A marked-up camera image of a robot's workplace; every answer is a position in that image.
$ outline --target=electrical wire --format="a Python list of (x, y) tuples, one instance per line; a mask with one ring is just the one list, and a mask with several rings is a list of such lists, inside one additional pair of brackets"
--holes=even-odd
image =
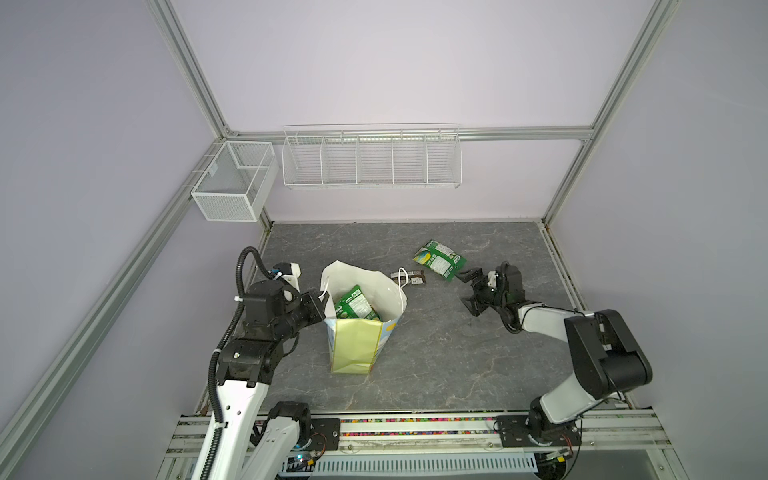
[[(256, 265), (259, 267), (259, 271), (266, 278), (273, 279), (276, 276), (276, 273), (270, 272), (266, 269), (264, 262), (261, 260), (261, 255), (259, 255), (259, 250), (257, 250), (256, 247), (243, 248), (243, 251), (240, 252), (240, 255), (237, 258), (237, 265), (235, 266), (235, 284), (237, 285), (237, 295), (241, 299), (245, 296), (245, 286), (243, 285), (243, 265), (245, 264), (245, 259), (248, 257), (249, 253), (253, 255), (253, 259), (256, 261)], [(237, 323), (240, 321), (240, 317), (243, 315), (244, 310), (245, 306), (243, 302), (238, 302), (237, 309), (235, 310), (235, 314), (232, 317), (232, 321), (227, 327), (227, 330), (224, 332), (224, 335), (221, 337), (221, 340), (219, 340), (219, 344), (216, 346), (213, 355), (210, 356), (210, 363), (208, 364), (208, 399), (210, 406), (214, 411), (214, 420), (217, 424), (223, 424), (224, 422), (224, 412), (221, 408), (221, 401), (219, 400), (219, 394), (216, 390), (216, 368), (219, 363), (219, 355), (221, 354), (221, 350), (230, 341), (230, 337), (234, 333), (235, 328), (237, 327)], [(214, 434), (211, 437), (210, 448), (208, 449), (208, 455), (206, 455), (205, 463), (203, 464), (203, 468), (200, 471), (200, 480), (208, 480), (211, 471), (213, 471), (216, 455), (219, 452), (219, 444), (221, 443), (222, 434), (223, 427), (217, 427), (214, 429)]]
[(293, 466), (293, 467), (287, 469), (286, 473), (300, 472), (304, 468), (310, 467), (311, 465), (315, 465), (316, 462), (318, 460), (320, 460), (320, 457), (322, 457), (323, 454), (326, 452), (326, 445), (328, 445), (328, 438), (323, 433), (315, 432), (312, 435), (310, 435), (310, 441), (311, 441), (312, 437), (315, 436), (315, 435), (323, 437), (323, 450), (320, 452), (320, 454), (313, 456), (312, 458), (310, 458), (307, 461), (301, 461), (298, 465)]
[(290, 350), (288, 350), (288, 353), (283, 354), (283, 358), (286, 358), (288, 355), (293, 353), (293, 351), (296, 349), (296, 345), (299, 345), (299, 333), (296, 332), (296, 337), (294, 337), (295, 340), (293, 341), (293, 346), (290, 347)]
[(608, 371), (605, 369), (605, 367), (603, 367), (603, 373), (605, 374), (605, 378), (608, 379), (608, 383), (614, 386), (614, 391), (616, 392), (617, 395), (619, 395), (619, 400), (621, 400), (622, 402), (626, 402), (627, 405), (629, 405), (629, 408), (634, 409), (629, 399), (627, 398), (627, 394), (619, 390), (619, 387), (616, 386), (616, 382), (614, 382), (611, 376), (608, 375)]
[(549, 306), (549, 305), (545, 305), (545, 304), (542, 303), (541, 305), (532, 306), (528, 310), (525, 310), (525, 313), (523, 313), (523, 318), (520, 320), (520, 330), (519, 331), (523, 330), (523, 325), (525, 325), (525, 317), (528, 315), (528, 312), (530, 312), (534, 308), (551, 308), (551, 309), (554, 309), (554, 310), (560, 310), (562, 312), (572, 312), (572, 313), (577, 313), (578, 315), (581, 315), (581, 316), (586, 316), (584, 314), (584, 312), (580, 312), (578, 310), (568, 310), (568, 309), (565, 309), (565, 308), (557, 308), (556, 306)]
[[(584, 416), (582, 415), (581, 416), (581, 425), (579, 426), (579, 430), (578, 430), (578, 436), (579, 436), (580, 439), (581, 439), (583, 433), (584, 433)], [(574, 461), (571, 462), (571, 467), (568, 469), (567, 472), (565, 472), (565, 475), (563, 475), (563, 478), (561, 478), (560, 480), (565, 480), (571, 474), (571, 472), (573, 472), (574, 467), (576, 466), (576, 461), (578, 460), (578, 454), (579, 453), (581, 453), (581, 442), (579, 442), (578, 447), (576, 448), (576, 455), (574, 455)]]

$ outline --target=yellow paper bag panel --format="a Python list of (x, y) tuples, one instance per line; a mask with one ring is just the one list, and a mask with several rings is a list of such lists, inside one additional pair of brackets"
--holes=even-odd
[(333, 345), (331, 371), (336, 373), (368, 373), (376, 359), (382, 333), (377, 320), (338, 319)]

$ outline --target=white wire basket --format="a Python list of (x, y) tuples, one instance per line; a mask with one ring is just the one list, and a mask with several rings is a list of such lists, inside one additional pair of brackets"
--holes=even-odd
[(283, 181), (290, 188), (458, 187), (458, 127), (288, 134)]
[(279, 169), (270, 142), (225, 141), (192, 197), (208, 220), (257, 222)]

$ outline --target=white wall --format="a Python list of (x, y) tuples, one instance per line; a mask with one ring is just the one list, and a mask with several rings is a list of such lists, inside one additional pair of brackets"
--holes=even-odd
[[(0, 427), (213, 140), (141, 0), (0, 7)], [(153, 478), (252, 224), (193, 210), (17, 478)]]
[(273, 220), (289, 222), (542, 218), (579, 145), (464, 142), (459, 188), (290, 190), (279, 178), (266, 208)]
[[(591, 124), (653, 0), (174, 0), (235, 131)], [(542, 217), (573, 141), (467, 143), (458, 190), (288, 190), (275, 220)]]
[(236, 131), (591, 124), (653, 0), (174, 0)]
[(141, 0), (3, 4), (0, 425), (212, 140)]
[(154, 478), (232, 320), (237, 256), (259, 238), (192, 204), (15, 478)]
[(759, 0), (683, 2), (553, 227), (696, 480), (765, 477), (766, 25)]

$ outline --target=metal mounting plate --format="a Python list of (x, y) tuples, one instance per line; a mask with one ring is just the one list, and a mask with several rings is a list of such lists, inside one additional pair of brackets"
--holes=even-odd
[[(525, 424), (527, 419), (527, 415), (499, 415), (496, 417), (494, 428), (498, 430), (498, 434), (502, 438), (503, 447), (568, 446), (568, 442), (562, 436), (554, 439), (549, 445), (535, 443), (528, 435), (529, 430)], [(574, 432), (570, 429), (564, 429), (562, 435), (566, 435), (571, 440), (571, 446), (581, 445), (581, 436), (578, 430)]]

